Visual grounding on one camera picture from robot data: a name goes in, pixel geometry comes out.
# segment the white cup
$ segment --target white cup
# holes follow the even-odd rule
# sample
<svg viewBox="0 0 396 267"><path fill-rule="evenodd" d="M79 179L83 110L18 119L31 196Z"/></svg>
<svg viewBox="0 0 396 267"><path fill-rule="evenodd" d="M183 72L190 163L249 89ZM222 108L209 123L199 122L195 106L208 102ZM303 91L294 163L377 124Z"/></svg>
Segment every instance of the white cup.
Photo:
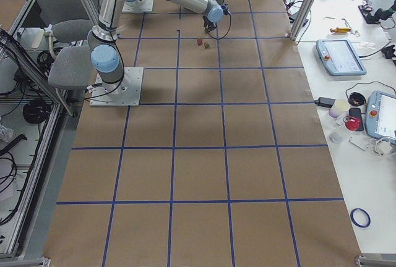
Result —
<svg viewBox="0 0 396 267"><path fill-rule="evenodd" d="M329 109L330 117L339 117L342 114L345 114L351 108L350 104L347 100L337 99L335 100L333 106Z"/></svg>

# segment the blue tape roll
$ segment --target blue tape roll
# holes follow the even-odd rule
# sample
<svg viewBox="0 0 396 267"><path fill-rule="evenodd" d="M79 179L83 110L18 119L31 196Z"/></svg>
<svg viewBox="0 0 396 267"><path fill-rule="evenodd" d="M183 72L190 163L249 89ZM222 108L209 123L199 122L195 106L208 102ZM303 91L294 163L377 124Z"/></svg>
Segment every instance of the blue tape roll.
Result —
<svg viewBox="0 0 396 267"><path fill-rule="evenodd" d="M356 222L354 215L355 215L355 212L357 212L357 211L363 213L363 214L366 216L366 218L367 218L367 223L366 223L365 225L361 225L361 224L359 224L358 222ZM353 209L353 210L351 211L350 217L351 217L352 223L353 223L355 226L359 227L359 228L367 228L367 227L370 226L370 224L371 224L370 215L368 214L367 211L362 210L361 208L355 208L355 209Z"/></svg>

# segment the power adapter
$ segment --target power adapter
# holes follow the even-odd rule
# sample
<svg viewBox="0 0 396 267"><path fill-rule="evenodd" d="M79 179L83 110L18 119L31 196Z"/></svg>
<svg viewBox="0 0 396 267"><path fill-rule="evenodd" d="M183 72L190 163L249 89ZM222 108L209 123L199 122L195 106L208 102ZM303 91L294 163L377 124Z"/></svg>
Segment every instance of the power adapter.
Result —
<svg viewBox="0 0 396 267"><path fill-rule="evenodd" d="M335 99L326 98L326 97L319 97L314 102L318 106L322 106L324 108L331 108L333 106L334 102L335 102Z"/></svg>

